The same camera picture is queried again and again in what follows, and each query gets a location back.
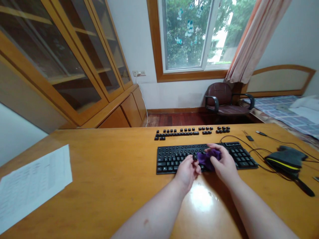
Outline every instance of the black keyboard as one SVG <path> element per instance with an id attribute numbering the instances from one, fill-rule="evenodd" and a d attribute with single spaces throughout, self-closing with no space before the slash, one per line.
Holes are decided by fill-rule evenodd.
<path id="1" fill-rule="evenodd" d="M 257 169 L 258 164 L 245 150 L 240 142 L 218 143 L 224 146 L 235 161 L 237 169 Z M 175 174 L 178 166 L 186 158 L 187 155 L 192 154 L 197 157 L 197 152 L 205 154 L 204 149 L 208 148 L 206 144 L 192 144 L 192 145 L 178 145 L 178 146 L 164 146 L 157 148 L 157 165 L 156 174 Z M 199 164 L 202 172 L 208 169 Z"/>

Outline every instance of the chair backrest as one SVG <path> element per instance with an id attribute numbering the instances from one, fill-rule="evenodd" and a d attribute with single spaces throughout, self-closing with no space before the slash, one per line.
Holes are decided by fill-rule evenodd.
<path id="1" fill-rule="evenodd" d="M 232 98 L 232 90 L 230 86 L 223 82 L 218 82 L 211 84 L 207 89 L 207 95 L 216 96 L 219 102 L 219 105 L 230 104 Z M 214 99 L 208 98 L 208 105 L 214 106 Z"/>

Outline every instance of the pink curtain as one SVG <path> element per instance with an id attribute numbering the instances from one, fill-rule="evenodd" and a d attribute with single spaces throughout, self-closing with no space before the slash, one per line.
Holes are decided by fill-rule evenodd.
<path id="1" fill-rule="evenodd" d="M 291 0 L 257 0 L 226 81 L 247 84 Z"/>

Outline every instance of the electrical socket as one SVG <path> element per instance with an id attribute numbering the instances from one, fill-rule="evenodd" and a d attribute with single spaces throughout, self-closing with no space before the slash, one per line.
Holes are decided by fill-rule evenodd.
<path id="1" fill-rule="evenodd" d="M 140 71 L 140 75 L 139 76 L 146 76 L 146 72 L 143 70 L 143 71 Z"/>
<path id="2" fill-rule="evenodd" d="M 133 76 L 137 76 L 139 74 L 139 76 L 146 76 L 146 72 L 143 71 L 133 71 Z"/>
<path id="3" fill-rule="evenodd" d="M 133 76 L 137 76 L 139 71 L 133 71 Z"/>

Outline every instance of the chair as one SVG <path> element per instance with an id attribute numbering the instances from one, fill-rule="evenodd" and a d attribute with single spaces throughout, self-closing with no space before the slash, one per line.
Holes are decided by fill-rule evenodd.
<path id="1" fill-rule="evenodd" d="M 249 108 L 232 105 L 234 95 L 245 95 L 250 98 Z M 214 83 L 207 89 L 205 95 L 205 108 L 222 116 L 244 116 L 249 114 L 255 105 L 255 99 L 249 94 L 232 94 L 230 86 L 226 83 Z"/>

